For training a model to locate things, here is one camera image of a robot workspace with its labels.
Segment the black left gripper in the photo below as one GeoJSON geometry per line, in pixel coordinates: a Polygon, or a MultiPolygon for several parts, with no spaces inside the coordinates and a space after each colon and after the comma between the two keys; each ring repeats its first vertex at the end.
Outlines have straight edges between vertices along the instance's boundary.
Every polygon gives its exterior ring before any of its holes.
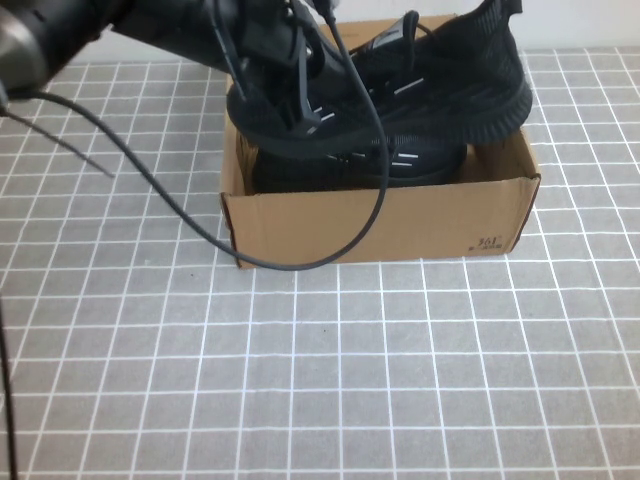
{"type": "Polygon", "coordinates": [[[311,82],[326,67],[326,38],[300,1],[165,1],[167,49],[228,71],[226,54],[259,66],[282,67],[283,121],[290,136],[320,125],[311,82]]]}

